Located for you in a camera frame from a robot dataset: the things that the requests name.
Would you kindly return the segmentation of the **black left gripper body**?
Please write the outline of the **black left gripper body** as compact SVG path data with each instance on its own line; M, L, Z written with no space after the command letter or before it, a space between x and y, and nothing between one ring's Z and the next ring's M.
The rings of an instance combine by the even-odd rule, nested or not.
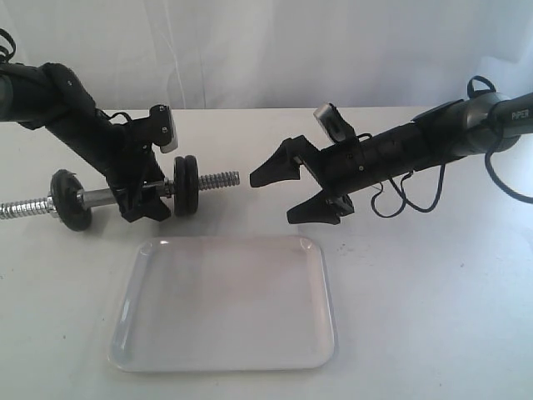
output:
M157 163L153 142L124 138L108 139L105 177L120 208L164 208L155 189L143 189L147 183L160 182L164 173Z

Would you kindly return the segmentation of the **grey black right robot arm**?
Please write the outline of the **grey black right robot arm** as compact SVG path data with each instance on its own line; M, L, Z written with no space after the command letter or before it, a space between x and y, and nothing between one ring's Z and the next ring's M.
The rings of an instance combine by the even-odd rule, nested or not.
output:
M303 136L287 138L249 178L252 187L261 188L297 180L301 167L308 170L321 191L287 211L290 224L337 225L355 211L351 193L427 168L438 167L443 174L447 164L478 154L502 191L521 202L532 201L505 185L491 163L495 153L532 132L530 94L508 99L495 91L477 91L375 136L356 134L330 103L319 107L315 117L331 139L330 147L318 149Z

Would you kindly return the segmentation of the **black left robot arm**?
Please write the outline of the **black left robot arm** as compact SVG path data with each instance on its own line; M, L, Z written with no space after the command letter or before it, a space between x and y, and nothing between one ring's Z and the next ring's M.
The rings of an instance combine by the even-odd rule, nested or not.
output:
M157 104L146 117L113 123L70 68L60 63L30 67L5 62L1 119L30 130L46 128L106 178L127 221L160 222L170 217L160 197L144 187L165 177L152 148L169 153L177 147L168 106Z

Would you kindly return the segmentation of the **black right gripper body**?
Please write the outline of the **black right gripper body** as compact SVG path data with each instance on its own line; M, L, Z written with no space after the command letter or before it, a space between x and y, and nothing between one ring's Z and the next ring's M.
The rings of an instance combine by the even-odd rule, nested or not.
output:
M305 137L288 138L282 142L295 160L304 166L321 187L313 198L321 198L332 205L339 217L355 212L349 195L375 183L370 168L362 156L357 140L331 145L322 150Z

